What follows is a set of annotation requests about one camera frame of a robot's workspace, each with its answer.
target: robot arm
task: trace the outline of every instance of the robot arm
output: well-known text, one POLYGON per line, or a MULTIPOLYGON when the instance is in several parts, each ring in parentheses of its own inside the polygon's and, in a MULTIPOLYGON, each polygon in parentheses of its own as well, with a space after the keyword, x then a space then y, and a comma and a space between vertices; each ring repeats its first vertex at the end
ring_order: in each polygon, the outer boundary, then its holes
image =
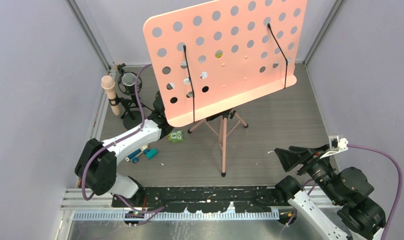
MULTIPOLYGON (((326 144, 318 148, 297 146, 290 146, 289 150, 276 148, 274 152, 285 172, 291 171, 299 164, 303 165, 297 171, 297 175, 308 173, 334 205, 343 206, 337 215, 350 229, 352 239, 378 240, 386 225, 386 216, 383 209, 368 197, 374 190, 373 186, 368 183, 367 177, 355 167, 335 173, 330 165, 331 153, 336 154, 346 150, 345 146, 348 141, 345 138, 341 140, 339 141, 336 137, 332 138, 332 149, 329 149, 329 145, 326 144)), ((337 228, 310 201, 309 196, 301 190, 296 179, 287 176, 276 185, 276 188, 285 195, 289 204, 311 220, 311 224, 320 232, 323 239, 341 239, 341 237, 345 239, 347 237, 346 233, 337 228)))
POLYGON ((99 196, 111 193, 130 199, 142 189, 133 178, 118 174, 117 165, 130 153, 144 145, 162 139, 173 130, 173 127, 168 124, 164 116, 164 104, 159 92, 153 102, 153 108, 153 112, 144 120, 142 129, 131 137, 116 143, 122 137, 140 129, 140 125, 103 142, 93 138, 85 144, 74 171, 79 178, 83 177, 85 166, 90 158, 103 147, 114 143, 114 145, 108 147, 97 156, 97 159, 91 163, 87 171, 85 184, 94 194, 99 196))

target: circular hole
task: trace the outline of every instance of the circular hole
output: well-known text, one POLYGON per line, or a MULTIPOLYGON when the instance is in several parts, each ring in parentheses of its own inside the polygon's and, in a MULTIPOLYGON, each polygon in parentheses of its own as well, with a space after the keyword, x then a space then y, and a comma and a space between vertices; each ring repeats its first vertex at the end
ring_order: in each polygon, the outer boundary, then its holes
POLYGON ((271 18, 268 16, 264 19, 264 26, 267 26, 271 22, 271 18))
POLYGON ((178 101, 178 99, 177 99, 177 97, 175 97, 175 96, 173 96, 173 97, 169 100, 169 102, 172 103, 172 104, 177 103, 177 101, 178 101))
POLYGON ((218 19, 220 19, 221 17, 221 12, 220 11, 215 11, 212 13, 212 20, 214 21, 218 21, 218 19))
POLYGON ((231 8, 231 10, 230 10, 230 14, 231 14, 232 16, 236 16, 236 15, 238 14, 238 12, 239 12, 239 7, 238 7, 238 6, 233 6, 233 7, 231 8))
POLYGON ((231 52, 232 53, 236 53, 239 50, 239 46, 238 45, 234 45, 231 47, 231 52))
POLYGON ((214 33, 214 39, 217 40, 217 41, 221 39, 221 36, 222 36, 222 34, 221 34, 221 32, 219 32, 219 31, 217 31, 216 33, 214 33))
POLYGON ((167 50, 165 48, 160 48, 158 50, 158 57, 165 57, 165 55, 167 55, 167 50))
POLYGON ((253 30, 255 28, 255 22, 251 21, 248 25, 247 25, 247 29, 249 31, 253 30))
POLYGON ((217 50, 217 51, 215 52, 215 57, 216 57, 217 59, 221 58, 222 55, 223 55, 223 51, 221 51, 221 50, 217 50))
POLYGON ((279 20, 280 22, 283 21, 283 20, 285 20, 285 18, 286 18, 286 13, 284 13, 284 12, 280 13, 280 16, 278 16, 278 20, 279 20))
POLYGON ((186 66, 186 61, 182 61, 181 64, 180 64, 180 67, 181 67, 181 69, 186 69, 186 68, 188 68, 188 67, 186 66))
POLYGON ((256 3, 255 1, 251 1, 251 2, 249 3, 249 5, 247 6, 247 9, 248 9, 249 11, 253 11, 256 6, 257 6, 257 3, 256 3))
POLYGON ((252 48, 254 46, 254 40, 249 40, 246 45, 248 48, 252 48))
POLYGON ((301 14, 301 9, 300 8, 296 8, 295 11, 293 12, 293 16, 297 17, 299 16, 299 14, 301 14))
POLYGON ((200 64, 203 64, 207 60, 207 57, 205 55, 201 55, 197 60, 200 64))
POLYGON ((208 73, 206 72, 206 71, 203 71, 201 74, 200 74, 200 78, 201 79, 206 79, 208 77, 208 73))
POLYGON ((238 34, 238 32, 239 32, 239 28, 237 27, 237 26, 234 26, 232 29, 231 29, 231 35, 236 35, 236 34, 238 34))
POLYGON ((270 38, 270 36, 268 36, 268 35, 265 35, 265 36, 263 36, 262 37, 262 43, 266 43, 266 42, 268 42, 268 39, 270 38))
POLYGON ((174 31, 176 31, 176 32, 180 32, 182 30, 182 28, 183 28, 183 24, 180 21, 176 21, 172 25, 172 29, 174 29, 174 31))
POLYGON ((193 25, 199 26, 202 23, 202 17, 201 16, 195 16, 193 18, 193 25))
POLYGON ((295 34, 297 30, 298 30, 298 27, 297 27, 297 26, 294 26, 294 27, 292 27, 292 29, 290 30, 290 33, 291 33, 291 34, 295 34))
POLYGON ((161 35, 162 35, 162 29, 161 28, 155 27, 152 30, 152 36, 154 36, 155 38, 159 38, 159 37, 161 37, 161 35))
POLYGON ((165 67, 162 69, 162 73, 165 74, 165 75, 171 73, 171 68, 170 68, 169 66, 165 66, 165 67))
POLYGON ((166 85, 166 89, 171 90, 175 87, 174 83, 170 82, 166 85))
POLYGON ((183 46, 185 45, 184 42, 180 42, 179 44, 177 44, 177 50, 179 50, 180 52, 183 52, 183 46))
POLYGON ((196 38, 196 45, 201 46, 202 44, 204 44, 205 39, 203 37, 198 37, 196 38))
POLYGON ((281 39, 283 37, 283 31, 279 31, 278 33, 277 33, 277 38, 278 39, 281 39))

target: black rubber foot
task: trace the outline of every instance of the black rubber foot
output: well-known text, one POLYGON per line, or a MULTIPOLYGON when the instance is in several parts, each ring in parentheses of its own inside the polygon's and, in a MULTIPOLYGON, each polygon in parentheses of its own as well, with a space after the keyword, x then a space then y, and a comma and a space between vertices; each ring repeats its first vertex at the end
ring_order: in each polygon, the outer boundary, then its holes
POLYGON ((133 119, 126 114, 122 119, 122 124, 127 130, 133 129, 142 123, 142 114, 139 111, 131 111, 133 119))

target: wall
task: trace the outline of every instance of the wall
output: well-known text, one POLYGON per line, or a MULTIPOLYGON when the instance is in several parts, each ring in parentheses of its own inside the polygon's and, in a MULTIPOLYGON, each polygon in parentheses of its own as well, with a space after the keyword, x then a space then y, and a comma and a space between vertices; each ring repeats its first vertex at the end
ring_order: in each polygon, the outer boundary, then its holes
MULTIPOLYGON (((143 24, 155 15, 208 2, 207 0, 76 0, 108 59, 116 63, 150 63, 143 24)), ((296 61, 308 54, 335 0, 308 0, 296 61)))
MULTIPOLYGON (((400 164, 403 192, 387 239, 404 239, 404 0, 346 1, 308 70, 328 133, 388 152, 400 164)), ((398 181, 393 164, 358 149, 336 158, 340 169, 367 175, 372 199, 388 216, 398 181)))
POLYGON ((0 240, 50 240, 105 73, 63 0, 0 0, 0 240))

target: perforated music stand desk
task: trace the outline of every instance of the perforated music stand desk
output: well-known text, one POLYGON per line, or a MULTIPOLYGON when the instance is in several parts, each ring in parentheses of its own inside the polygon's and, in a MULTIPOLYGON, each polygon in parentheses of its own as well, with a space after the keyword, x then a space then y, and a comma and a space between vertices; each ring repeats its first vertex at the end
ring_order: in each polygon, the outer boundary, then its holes
POLYGON ((168 123, 183 127, 294 85, 306 5, 214 0, 149 18, 143 34, 168 123))

